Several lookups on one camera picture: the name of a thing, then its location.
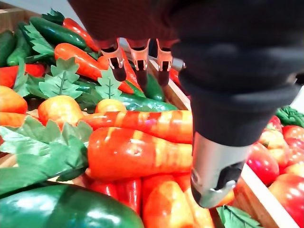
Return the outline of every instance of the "artificial vegetable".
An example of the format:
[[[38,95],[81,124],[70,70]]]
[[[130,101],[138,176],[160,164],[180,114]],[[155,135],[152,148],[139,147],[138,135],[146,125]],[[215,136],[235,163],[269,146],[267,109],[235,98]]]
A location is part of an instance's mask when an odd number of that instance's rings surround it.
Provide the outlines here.
[[[121,127],[139,130],[175,143],[192,143],[191,111],[107,112],[83,117],[94,130],[100,127]]]
[[[280,175],[269,187],[271,193],[282,204],[300,228],[304,228],[304,178],[293,175]]]
[[[142,90],[147,98],[156,101],[165,100],[165,94],[163,93],[161,86],[158,84],[156,78],[149,73],[147,74],[147,84]]]
[[[114,183],[103,183],[100,181],[93,181],[88,188],[93,191],[97,191],[107,196],[111,196],[118,200],[117,187]]]
[[[0,85],[12,88],[15,84],[19,66],[7,66],[0,68]],[[46,68],[42,64],[26,64],[25,72],[34,77],[42,77]]]
[[[141,87],[137,83],[136,74],[134,73],[134,70],[131,67],[131,64],[128,61],[127,55],[125,54],[125,51],[122,49],[122,56],[124,59],[123,66],[124,70],[127,74],[127,80],[132,83],[136,88],[138,88],[140,91],[142,91]]]
[[[251,146],[251,153],[246,163],[266,186],[279,176],[278,163],[268,149],[259,142]]]
[[[99,77],[102,77],[101,70],[107,70],[102,69],[101,65],[86,52],[71,44],[62,43],[56,46],[55,59],[62,58],[68,60],[72,57],[75,57],[75,62],[79,64],[77,73],[95,81],[97,81]],[[133,90],[126,82],[122,82],[118,88],[125,93],[133,93]]]
[[[0,67],[6,66],[6,60],[15,49],[16,39],[14,34],[5,30],[0,33]]]
[[[150,193],[142,218],[145,228],[193,227],[191,209],[174,181],[166,181]]]
[[[127,109],[120,101],[115,99],[104,99],[97,104],[95,113],[105,114],[107,112],[126,112],[126,111]]]
[[[27,102],[14,90],[0,85],[0,112],[25,114]]]
[[[268,149],[277,161],[280,171],[282,171],[286,167],[290,156],[289,147],[283,135],[277,130],[265,129],[258,142]]]
[[[69,43],[78,48],[85,49],[85,40],[77,33],[41,17],[31,17],[29,21],[40,34],[53,44]]]
[[[89,113],[93,113],[98,102],[102,100],[102,97],[95,91],[97,84],[83,78],[75,81],[75,84],[80,85],[78,90],[85,92],[77,99],[77,102],[80,103],[80,106],[87,108]],[[168,110],[178,110],[177,107],[166,102],[155,101],[149,98],[126,93],[122,93],[119,100],[123,103],[126,109],[130,111],[162,112]]]
[[[0,112],[0,126],[20,127],[25,117],[25,114]]]
[[[98,46],[94,43],[92,37],[80,26],[76,21],[74,21],[71,18],[65,18],[63,20],[63,27],[67,28],[68,30],[71,30],[78,35],[80,35],[84,40],[85,43],[93,50],[98,52],[99,48]]]
[[[53,120],[62,129],[65,122],[75,125],[84,114],[73,98],[60,95],[42,102],[38,107],[38,116],[43,125],[46,125],[48,120]]]
[[[31,54],[31,46],[25,40],[25,37],[20,29],[17,29],[15,36],[17,44],[15,50],[9,55],[7,59],[8,66],[15,66],[19,64],[19,58],[25,59]]]
[[[119,180],[116,182],[118,199],[121,203],[132,208],[137,214],[141,213],[142,181],[137,179]]]
[[[54,184],[0,199],[1,228],[143,228],[139,216],[109,196]]]
[[[88,162],[92,178],[101,181],[186,172],[192,165],[192,145],[132,129],[103,127],[90,136]]]

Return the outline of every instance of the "green leaf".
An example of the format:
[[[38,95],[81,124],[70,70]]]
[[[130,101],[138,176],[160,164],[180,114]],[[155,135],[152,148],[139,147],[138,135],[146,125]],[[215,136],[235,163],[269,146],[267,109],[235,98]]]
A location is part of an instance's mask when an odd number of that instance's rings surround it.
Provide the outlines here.
[[[96,86],[96,92],[100,94],[103,99],[117,99],[122,92],[118,90],[121,82],[117,81],[114,77],[112,69],[102,70],[102,77],[98,78],[98,83],[101,86]]]
[[[251,218],[246,212],[232,206],[217,208],[218,215],[227,228],[261,228],[259,222]]]
[[[62,13],[60,13],[59,11],[55,11],[52,8],[48,14],[42,14],[42,18],[59,25],[62,25],[63,20],[65,19]]]
[[[27,30],[26,34],[31,38],[31,43],[34,44],[32,47],[34,51],[38,52],[40,55],[37,55],[36,58],[39,59],[43,56],[52,56],[54,55],[54,48],[50,45],[43,36],[35,29],[35,27],[30,23],[29,25],[25,25],[24,28]]]
[[[20,96],[24,97],[29,94],[27,88],[28,74],[25,74],[25,63],[22,58],[19,58],[19,69],[16,77],[16,81],[13,87],[13,90]]]
[[[45,81],[39,82],[39,89],[47,97],[57,95],[68,95],[74,99],[79,97],[82,94],[82,91],[77,90],[80,86],[73,84],[79,78],[76,74],[78,68],[79,64],[75,63],[74,57],[68,60],[58,59],[56,66],[51,66],[53,76],[46,75]]]
[[[77,127],[65,123],[61,132],[55,122],[43,126],[31,116],[20,128],[0,126],[5,140],[0,149],[16,154],[18,164],[0,169],[0,194],[55,176],[67,181],[80,175],[88,167],[86,145],[91,133],[84,122]]]

